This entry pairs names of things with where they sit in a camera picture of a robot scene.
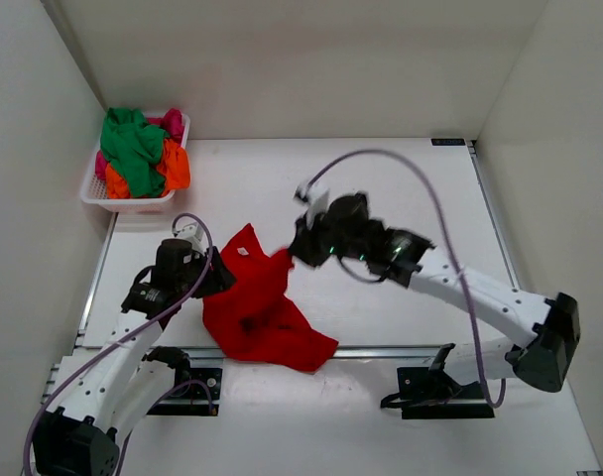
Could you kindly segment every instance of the laundry basket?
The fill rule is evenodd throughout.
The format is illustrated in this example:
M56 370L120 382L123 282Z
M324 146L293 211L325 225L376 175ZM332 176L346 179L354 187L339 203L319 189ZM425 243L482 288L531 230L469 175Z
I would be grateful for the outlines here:
M145 117L163 117L164 112L143 111ZM186 138L189 134L189 117L186 114L182 115L182 124L184 132L182 133L181 147L186 145ZM174 190L171 190L167 195L160 198L127 198L127 199L111 199L107 197L105 182L100 180L94 173L94 163L96 161L96 153L100 149L101 139L96 142L94 151L90 156L90 160L81 183L81 191L79 196L81 201L92 205L99 205L106 210L114 213L140 213L140 212L161 212L172 204L174 198Z

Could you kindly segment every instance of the purple cable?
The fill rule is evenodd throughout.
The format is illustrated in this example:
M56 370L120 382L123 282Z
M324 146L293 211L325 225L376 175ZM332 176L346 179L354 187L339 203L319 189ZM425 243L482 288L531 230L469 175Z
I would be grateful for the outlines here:
M180 390L183 387L191 386L193 384L200 385L204 392L206 393L206 399L209 401L209 414L213 412L213 398L211 397L211 392L209 392L209 388L204 385L201 380L192 379L182 382L181 384L176 385L171 390L165 392L162 397L156 400L156 403L152 405L157 405L160 401L166 399L169 395L172 395L174 392ZM116 466L116 471L114 472L114 476L121 476L121 470L123 469L123 463L125 462L125 452L127 451L127 446L130 444L130 436L132 433L128 434L127 437L123 440L123 447L121 448L121 454L119 455L119 464Z
M410 169L415 176L417 176L429 194L431 201L433 202L433 206L436 211L436 215L438 218L438 224L440 225L440 231L442 232L442 240L444 241L444 245L447 248L447 252L449 254L449 261L451 262L451 266L453 270L456 272L458 276L458 281L460 282L460 286L462 287L462 293L464 294L464 299L467 304L467 312L469 313L469 320L471 321L471 332L473 333L473 344L475 346L476 351L476 365L478 367L478 380L480 382L480 388L482 389L482 393L484 394L484 400L487 402L489 407L492 409L496 409L504 403L504 396L507 390L507 381L502 379L500 386L500 395L498 397L497 402L494 402L491 398L491 392L489 392L489 386L487 385L487 378L484 371L484 362L482 360L482 344L480 342L480 331L478 329L478 318L476 317L475 305L473 303L473 298L471 297L471 291L469 290L469 285L467 284L467 280L464 277L464 273L460 268L460 262L456 257L456 253L453 250L453 246L451 245L451 238L449 236L449 231L447 230L447 223L444 218L444 212L442 211L442 205L440 204L440 200L438 199L438 195L436 194L431 181L424 174L424 172L417 166L413 161L408 159L401 154L397 154L396 152L386 151L384 149L361 149L359 151L350 152L345 154L334 161L330 162L327 166L321 169L316 176L314 176L308 185L314 184L316 181L321 178L326 172L332 169L334 166L339 164L340 162L345 161L346 159L350 159L351 157L361 156L364 154L372 154L378 156L389 157L390 159L394 159L395 161L399 161L401 164Z
M101 350L98 354L96 354L94 357L92 357L90 360L88 360L85 364L83 364L81 367L79 367L77 370L75 370L74 373L72 373L72 375L70 375L67 379L65 379L63 381L63 383L61 385L59 385L53 391L53 393L46 399L44 404L40 407L40 409L35 414L35 417L33 418L33 421L31 422L31 426L29 427L28 433L26 434L26 441L24 441L24 452L23 452L22 459L23 459L25 476L35 476L35 474L31 470L31 444L33 443L33 436L35 434L35 429L37 428L37 424L39 423L40 419L42 418L42 416L48 409L49 405L60 395L60 393L63 391L63 389L65 389L68 385L70 385L72 382L74 382L76 380L76 378L79 375L81 375L83 372L90 369L91 367L96 365L96 363L98 361L103 359L106 355L109 355L111 352L113 352L117 347L120 346L120 344L129 342L129 340L132 337L136 337L138 334L143 332L145 329L154 325L159 320L161 320L163 317L165 317L166 315L170 314L171 312L176 310L178 307L180 307L187 299L189 299L189 297L191 295L193 295L193 292L195 292L195 290L198 288L198 286L200 286L202 284L202 280L204 280L204 276L206 275L207 271L209 270L209 267L211 265L211 260L213 259L213 240L211 238L211 233L209 232L209 229L206 227L204 222L192 213L181 213L180 215L178 215L174 219L174 222L172 223L173 229L176 228L176 224L183 217L188 217L188 218L195 220L202 227L202 229L204 230L204 234L206 235L206 239L207 239L207 242L209 245L209 250L206 255L206 261L205 261L204 269L202 270L202 273L200 273L200 276L198 276L198 279L195 280L195 283L193 284L191 289L189 291L187 291L178 302L174 303L173 305L171 305L170 307L165 309L163 312L159 313L159 315L148 320L143 325L140 325L136 329L125 334L123 337L121 337L119 340L117 340L116 342L111 344L109 347L106 347L105 349Z

